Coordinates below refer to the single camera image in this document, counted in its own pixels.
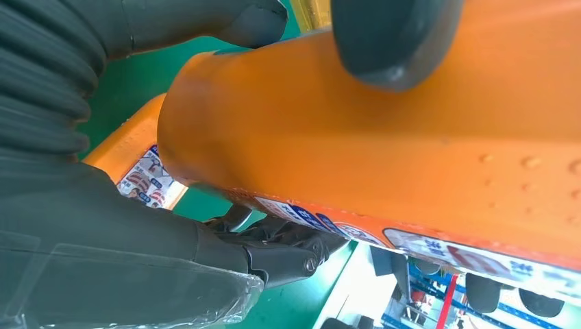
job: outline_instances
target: plastic wrap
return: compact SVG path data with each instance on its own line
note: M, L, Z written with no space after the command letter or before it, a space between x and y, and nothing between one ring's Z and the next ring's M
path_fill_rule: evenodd
M0 232L0 328L232 324L264 287L258 277L187 260L64 244L40 252L44 243Z

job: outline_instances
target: sticker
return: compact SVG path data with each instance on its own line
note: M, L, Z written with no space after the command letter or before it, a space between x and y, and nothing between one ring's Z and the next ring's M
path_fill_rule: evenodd
M400 230L385 229L384 234L397 249L409 254L435 258L492 280L505 278L511 285L520 282L536 290L542 287L549 296L557 292L557 298L581 302L581 273Z
M310 225L306 220L302 219L288 204L273 201L269 199L263 199L261 197L256 197L256 201L260 202L269 212L280 218L287 219L289 221L294 221L297 224L305 225L310 228L314 226Z
M339 228L333 223L333 221L329 217L319 213L315 215L317 216L318 219L320 219L323 222L323 224L325 224L331 231L333 231L333 233L347 236L342 230L339 230Z
M381 242L381 240L379 240L376 237L374 237L373 235L365 232L364 230L361 230L359 228L355 228L353 226L350 226L350 225L347 225L344 223L337 223L337 227L340 230L342 230L347 236L349 236L355 240L371 243L372 245L379 245L379 246L385 247L385 244L383 242Z
M313 216L310 212L306 209L301 208L299 206L291 206L291 208L305 221L307 221L310 226L321 230L321 231L328 231L330 232L329 228L324 226L315 216Z
M117 184L119 192L151 208L174 204L185 186L176 182L165 170L154 145Z

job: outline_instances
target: yellow object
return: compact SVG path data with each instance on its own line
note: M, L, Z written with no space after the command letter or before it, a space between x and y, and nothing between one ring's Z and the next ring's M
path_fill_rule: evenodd
M301 32L331 25L330 0L290 0Z

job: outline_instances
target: red pole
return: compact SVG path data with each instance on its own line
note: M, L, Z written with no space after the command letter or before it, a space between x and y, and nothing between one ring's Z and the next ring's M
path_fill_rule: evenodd
M440 312L440 318L438 319L438 324L436 329L444 329L446 325L446 319L448 318L448 312L450 311L450 306L452 305L452 300L454 298L454 291L456 291L456 281L458 275L454 274L450 280L450 285L446 290L446 298L444 299L444 305L442 306L442 311Z

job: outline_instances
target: green floor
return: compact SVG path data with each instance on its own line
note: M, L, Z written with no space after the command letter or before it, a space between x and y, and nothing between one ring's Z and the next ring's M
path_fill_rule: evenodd
M288 1L283 3L290 7ZM298 34L297 22L292 18L284 38ZM111 63L101 78L99 90L90 100L92 118L80 130L89 135L92 147L98 145L144 103L166 92L176 73L192 55L228 47L231 46L213 38L198 38L183 45ZM230 203L224 199L190 189L175 211L191 219L206 220L222 215L229 206ZM265 291L248 318L229 328L311 328L353 248L350 245L333 255L309 280Z

